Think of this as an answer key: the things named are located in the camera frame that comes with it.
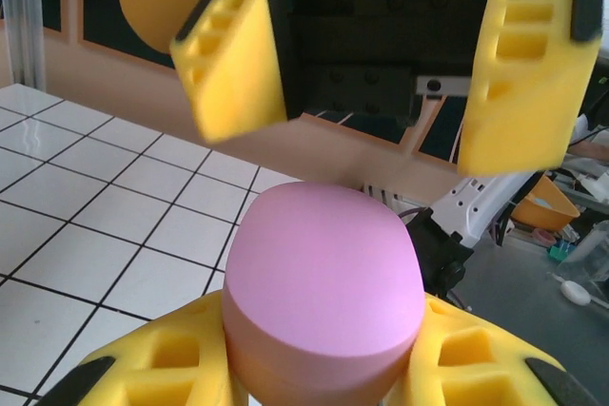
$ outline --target pink cylinder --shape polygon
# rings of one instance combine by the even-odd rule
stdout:
[[[334,185],[280,185],[254,201],[228,257],[229,363],[265,406],[372,406],[404,368],[423,308],[392,211]]]

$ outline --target pink foam object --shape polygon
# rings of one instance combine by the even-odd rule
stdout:
[[[407,362],[423,308],[403,223],[354,190],[267,190],[228,256],[229,363],[265,406],[376,405]]]

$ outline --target white tile floor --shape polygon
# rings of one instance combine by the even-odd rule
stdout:
[[[289,181],[0,89],[0,405],[34,404],[89,352],[220,289],[245,210]]]

